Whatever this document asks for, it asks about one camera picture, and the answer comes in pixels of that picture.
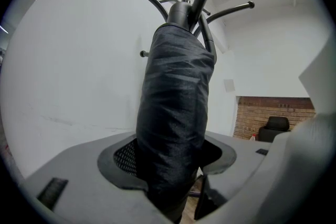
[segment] black fabric cover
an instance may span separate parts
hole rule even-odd
[[[138,112],[139,177],[172,221],[184,209],[200,165],[214,56],[173,24],[153,37]]]
[[[287,131],[289,129],[289,121],[286,117],[271,116],[268,118],[266,128]]]

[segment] mesh panel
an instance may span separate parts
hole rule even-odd
[[[135,160],[135,149],[137,146],[136,139],[134,139],[132,142],[118,149],[113,156],[115,164],[120,169],[136,177],[138,176],[137,162]]]

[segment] black chair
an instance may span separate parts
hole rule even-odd
[[[272,143],[276,135],[288,132],[289,121],[286,117],[271,116],[266,126],[259,128],[258,141]]]

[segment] brick wall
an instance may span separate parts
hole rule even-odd
[[[309,98],[240,97],[234,137],[250,139],[266,125],[270,116],[285,116],[293,129],[314,115],[315,109]]]

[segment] black bag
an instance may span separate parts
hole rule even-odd
[[[200,165],[214,56],[189,31],[164,24],[153,37],[138,112],[139,175],[172,221]]]

